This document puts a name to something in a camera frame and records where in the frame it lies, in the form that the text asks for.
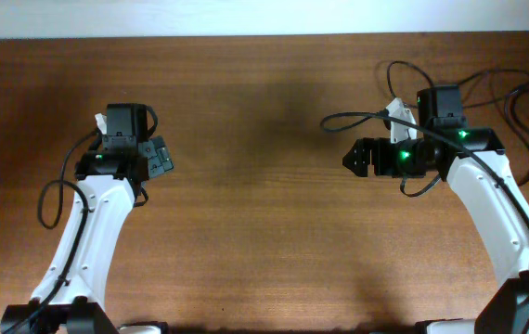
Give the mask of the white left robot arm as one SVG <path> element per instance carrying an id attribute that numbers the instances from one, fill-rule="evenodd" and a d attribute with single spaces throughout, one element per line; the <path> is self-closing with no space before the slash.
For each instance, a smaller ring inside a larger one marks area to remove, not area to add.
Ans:
<path id="1" fill-rule="evenodd" d="M 70 217 L 55 256 L 25 304 L 9 305 L 3 333 L 166 333 L 160 321 L 115 326 L 105 292 L 117 240 L 129 213 L 148 202 L 145 183 L 170 172 L 173 162 L 155 134 L 158 117 L 138 103 L 109 104 L 96 116 L 93 144 L 75 165 L 74 181 L 54 180 L 74 192 Z"/>

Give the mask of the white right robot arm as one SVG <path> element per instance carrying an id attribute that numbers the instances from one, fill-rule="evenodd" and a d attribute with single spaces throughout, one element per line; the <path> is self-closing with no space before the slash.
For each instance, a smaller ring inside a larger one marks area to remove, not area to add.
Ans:
<path id="1" fill-rule="evenodd" d="M 514 181 L 510 161 L 490 128 L 470 128 L 455 85 L 417 93 L 419 117 L 401 99 L 377 118 L 388 138 L 361 138 L 342 164 L 407 179 L 436 171 L 464 204 L 494 267 L 498 290 L 474 319 L 418 322 L 418 333 L 529 333 L 529 203 Z"/>

